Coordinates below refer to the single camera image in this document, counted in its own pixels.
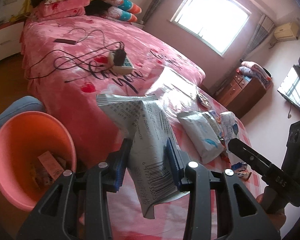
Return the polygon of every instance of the white cabinet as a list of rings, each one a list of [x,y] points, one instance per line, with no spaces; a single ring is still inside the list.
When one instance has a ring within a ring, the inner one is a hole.
[[[0,60],[21,51],[19,39],[24,22],[8,25],[0,29]]]

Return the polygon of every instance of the snack wrapper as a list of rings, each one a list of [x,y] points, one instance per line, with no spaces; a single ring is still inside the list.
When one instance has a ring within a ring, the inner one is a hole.
[[[225,144],[227,148],[227,155],[230,160],[231,165],[236,164],[238,162],[243,163],[244,161],[234,155],[229,151],[228,143],[231,139],[239,138],[239,126],[237,123],[237,118],[232,112],[223,112],[220,114],[221,127],[224,133]]]
[[[211,162],[224,150],[216,134],[221,132],[220,128],[208,112],[182,112],[177,117],[200,154],[203,164]]]
[[[133,139],[128,171],[136,187],[143,216],[154,219],[154,205],[186,194],[177,190],[165,159],[168,137],[177,140],[155,95],[124,97],[97,95],[100,109],[118,126],[123,137]]]
[[[247,168],[248,168],[247,163],[236,163],[231,166],[231,170],[233,170],[234,172],[242,172],[245,171]]]

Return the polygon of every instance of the drawer handle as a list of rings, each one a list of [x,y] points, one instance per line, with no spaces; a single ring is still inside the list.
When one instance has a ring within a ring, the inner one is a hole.
[[[5,42],[2,42],[2,43],[0,43],[0,45],[2,46],[2,45],[5,45],[5,44],[7,44],[7,43],[9,43],[9,42],[11,42],[12,40],[8,40],[8,41],[5,41]]]

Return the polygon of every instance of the plastic bucket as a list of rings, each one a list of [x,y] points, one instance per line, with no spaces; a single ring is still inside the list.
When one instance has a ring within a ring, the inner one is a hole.
[[[14,206],[31,211],[47,188],[38,188],[30,176],[31,161],[50,151],[76,170],[72,138],[57,119],[42,112],[24,112],[0,129],[0,191]]]

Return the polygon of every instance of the red heart print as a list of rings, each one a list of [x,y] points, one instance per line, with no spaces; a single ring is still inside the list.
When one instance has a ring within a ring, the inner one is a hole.
[[[59,7],[58,3],[54,3],[52,5],[52,10],[58,9],[58,7]]]
[[[81,91],[85,93],[93,93],[96,91],[96,88],[91,82],[87,81],[81,86]]]
[[[100,55],[93,59],[95,62],[98,62],[98,63],[104,63],[104,64],[108,63],[108,58],[105,55]]]

